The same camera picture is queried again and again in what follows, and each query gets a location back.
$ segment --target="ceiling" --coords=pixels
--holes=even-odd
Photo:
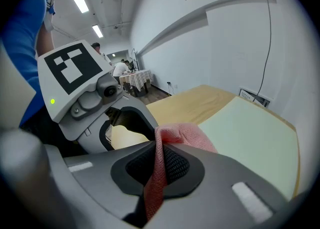
[[[118,59],[118,58],[122,58],[122,59],[125,59],[127,60],[127,55],[128,55],[128,50],[122,50],[122,51],[118,51],[118,52],[115,52],[115,53],[111,53],[111,54],[108,54],[108,58],[109,59]]]
[[[59,46],[78,39],[85,39],[90,43],[99,41],[103,45],[110,39],[129,36],[138,0],[85,2],[89,11],[81,13],[74,0],[54,0],[56,14],[53,17],[53,25],[55,32],[64,36],[57,40],[57,35],[53,33],[54,41],[57,40]],[[96,24],[99,25],[103,38],[98,38],[93,31],[92,26]]]

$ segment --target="person in white shirt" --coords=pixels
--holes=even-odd
[[[118,81],[120,84],[119,77],[124,74],[124,72],[129,72],[129,61],[126,60],[124,62],[117,63],[113,70],[112,76]]]
[[[109,63],[110,66],[112,66],[111,60],[109,59],[109,57],[107,55],[105,55],[104,53],[100,53],[100,44],[98,42],[95,42],[94,44],[91,45],[92,48],[94,48],[94,50],[96,52],[99,53],[99,55]]]

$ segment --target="sign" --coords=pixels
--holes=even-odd
[[[68,95],[102,72],[100,66],[82,43],[68,46],[48,55],[44,61]]]

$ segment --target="black cable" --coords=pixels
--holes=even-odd
[[[172,89],[172,93],[175,94],[175,90],[174,90],[174,88],[172,86],[171,86],[171,89]]]
[[[266,3],[268,4],[268,11],[269,11],[269,22],[270,22],[270,40],[269,40],[269,49],[268,49],[268,54],[266,55],[266,60],[264,63],[264,69],[263,69],[263,75],[262,75],[262,81],[261,81],[261,85],[259,88],[258,93],[256,94],[257,96],[260,93],[260,90],[262,88],[262,84],[264,83],[264,79],[265,79],[265,72],[266,72],[266,66],[267,66],[267,62],[268,62],[268,58],[269,58],[269,54],[270,54],[270,48],[271,48],[271,35],[272,35],[272,31],[271,31],[271,13],[270,13],[270,5],[269,5],[269,0],[266,0]]]

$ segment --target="black rubber part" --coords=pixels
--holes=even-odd
[[[143,197],[144,186],[155,166],[156,142],[117,160],[111,167],[111,177],[121,191]]]
[[[110,120],[106,120],[104,122],[104,124],[102,125],[102,127],[100,128],[100,132],[99,132],[100,142],[105,147],[105,149],[107,149],[108,151],[114,150],[113,146],[106,138],[106,131],[109,128],[110,124],[111,124]]]
[[[148,222],[146,206],[145,199],[142,196],[139,197],[134,212],[126,215],[122,220],[138,228],[143,228],[146,225]]]
[[[172,145],[164,145],[163,154],[168,182],[163,189],[163,199],[184,197],[192,193],[205,177],[202,162]]]
[[[119,110],[110,107],[105,114],[109,117],[112,126],[122,125],[128,131],[140,133],[150,141],[155,140],[155,129],[137,108],[125,106]]]

